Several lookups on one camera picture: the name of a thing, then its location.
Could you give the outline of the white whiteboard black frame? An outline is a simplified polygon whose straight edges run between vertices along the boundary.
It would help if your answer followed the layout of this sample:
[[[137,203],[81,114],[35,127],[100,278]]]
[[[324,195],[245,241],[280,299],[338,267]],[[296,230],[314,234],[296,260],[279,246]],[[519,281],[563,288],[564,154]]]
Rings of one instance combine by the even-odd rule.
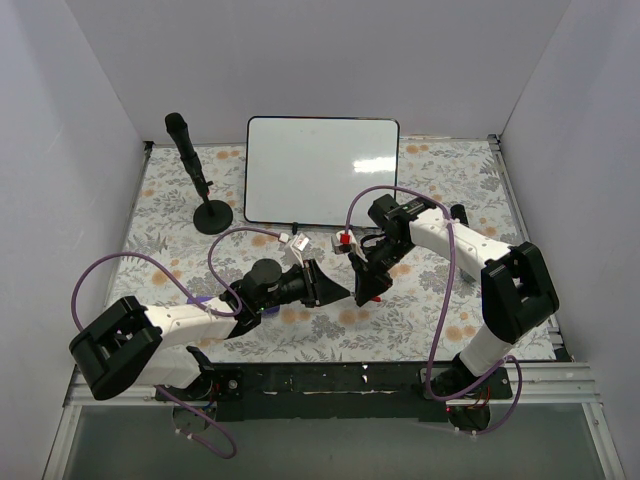
[[[398,182],[399,140],[394,119],[252,117],[247,123],[245,219],[344,224],[360,192]]]

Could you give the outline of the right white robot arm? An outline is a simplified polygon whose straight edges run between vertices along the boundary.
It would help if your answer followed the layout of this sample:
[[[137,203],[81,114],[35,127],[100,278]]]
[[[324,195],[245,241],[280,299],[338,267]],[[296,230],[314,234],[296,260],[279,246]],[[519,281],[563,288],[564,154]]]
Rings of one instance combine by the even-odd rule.
[[[493,240],[418,193],[405,204],[385,194],[368,216],[382,233],[374,246],[363,247],[349,227],[332,239],[335,252],[346,254],[355,272],[357,305],[385,293],[392,285],[391,268],[416,247],[449,261],[446,298],[459,270],[480,285],[482,327],[447,370],[426,375],[426,392],[438,401],[479,395],[489,376],[510,360],[513,347],[559,308],[543,255],[530,242],[513,246]]]

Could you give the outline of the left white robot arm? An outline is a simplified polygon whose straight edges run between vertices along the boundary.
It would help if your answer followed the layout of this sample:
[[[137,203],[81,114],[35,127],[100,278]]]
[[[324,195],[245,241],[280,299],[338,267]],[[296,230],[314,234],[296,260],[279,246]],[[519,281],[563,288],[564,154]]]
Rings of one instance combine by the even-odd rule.
[[[98,401],[134,384],[174,387],[200,400],[211,392],[213,377],[203,357],[177,354],[175,347],[242,336],[260,325],[264,311],[281,305],[316,308],[349,294],[315,260],[283,270],[277,261],[261,259],[229,290],[206,302],[158,307],[122,297],[82,327],[69,350]]]

